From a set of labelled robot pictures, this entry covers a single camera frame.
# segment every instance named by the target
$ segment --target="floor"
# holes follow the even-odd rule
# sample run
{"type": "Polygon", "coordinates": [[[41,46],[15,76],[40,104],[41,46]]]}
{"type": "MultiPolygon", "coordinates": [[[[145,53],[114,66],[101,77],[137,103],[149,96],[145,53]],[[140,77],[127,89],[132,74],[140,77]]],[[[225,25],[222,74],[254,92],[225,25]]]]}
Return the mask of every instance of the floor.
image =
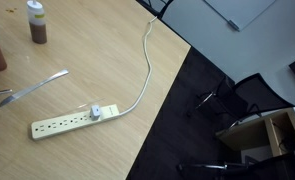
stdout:
{"type": "Polygon", "coordinates": [[[192,116],[187,113],[225,74],[197,50],[191,48],[142,148],[128,174],[128,180],[208,179],[197,169],[177,171],[180,163],[238,162],[240,153],[215,138],[233,119],[216,115],[218,105],[208,101],[192,116]]]}

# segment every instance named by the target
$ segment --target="black chair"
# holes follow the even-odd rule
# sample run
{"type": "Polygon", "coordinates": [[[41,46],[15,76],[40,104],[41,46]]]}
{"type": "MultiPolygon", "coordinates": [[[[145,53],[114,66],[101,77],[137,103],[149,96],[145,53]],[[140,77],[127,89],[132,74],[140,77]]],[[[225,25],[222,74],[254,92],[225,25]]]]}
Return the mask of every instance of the black chair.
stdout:
{"type": "Polygon", "coordinates": [[[245,164],[179,164],[177,169],[184,178],[188,179],[192,177],[189,176],[190,173],[196,173],[195,170],[198,170],[201,173],[197,174],[197,179],[295,180],[295,151],[260,162],[247,157],[245,164]]]}
{"type": "Polygon", "coordinates": [[[195,110],[213,97],[224,109],[223,113],[228,113],[237,119],[236,122],[254,114],[261,116],[263,112],[294,107],[293,104],[273,91],[263,77],[257,73],[241,80],[234,86],[229,83],[226,76],[215,90],[198,95],[198,98],[204,100],[188,111],[187,115],[191,116],[195,110]]]}
{"type": "Polygon", "coordinates": [[[157,10],[153,7],[151,0],[137,0],[137,2],[140,3],[144,8],[146,8],[150,13],[152,13],[154,16],[157,16],[158,19],[162,19],[168,6],[174,0],[157,0],[157,1],[159,1],[159,3],[163,4],[163,6],[160,10],[157,10]]]}

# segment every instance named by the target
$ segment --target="white wall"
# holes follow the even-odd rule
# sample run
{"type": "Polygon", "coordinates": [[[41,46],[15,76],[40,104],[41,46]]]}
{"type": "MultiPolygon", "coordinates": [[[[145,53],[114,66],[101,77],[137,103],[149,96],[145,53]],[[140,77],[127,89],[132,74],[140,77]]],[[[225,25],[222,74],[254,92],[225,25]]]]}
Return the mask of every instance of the white wall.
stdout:
{"type": "Polygon", "coordinates": [[[241,32],[204,0],[174,0],[163,20],[236,82],[260,72],[295,104],[295,0],[276,0],[241,32]]]}

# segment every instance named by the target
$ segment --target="power strip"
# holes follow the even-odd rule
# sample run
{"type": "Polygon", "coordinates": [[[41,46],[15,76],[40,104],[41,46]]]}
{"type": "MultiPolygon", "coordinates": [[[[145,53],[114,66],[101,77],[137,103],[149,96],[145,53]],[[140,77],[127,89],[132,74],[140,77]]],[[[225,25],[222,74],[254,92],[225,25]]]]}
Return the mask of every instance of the power strip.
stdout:
{"type": "Polygon", "coordinates": [[[60,116],[52,119],[33,122],[31,124],[32,138],[43,139],[78,128],[94,125],[111,120],[119,115],[117,105],[104,106],[100,108],[100,117],[92,120],[90,111],[60,116]]]}

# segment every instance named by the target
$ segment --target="electrical outlet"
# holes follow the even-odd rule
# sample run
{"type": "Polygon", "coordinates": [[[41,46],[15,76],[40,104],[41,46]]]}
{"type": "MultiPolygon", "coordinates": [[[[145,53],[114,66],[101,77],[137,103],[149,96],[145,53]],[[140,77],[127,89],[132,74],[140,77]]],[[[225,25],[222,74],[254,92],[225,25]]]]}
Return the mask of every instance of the electrical outlet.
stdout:
{"type": "Polygon", "coordinates": [[[116,118],[119,115],[116,104],[100,108],[100,113],[100,117],[94,121],[91,118],[90,111],[84,111],[80,113],[33,122],[31,124],[32,138],[34,140],[43,139],[78,128],[105,122],[107,120],[116,118]]]}

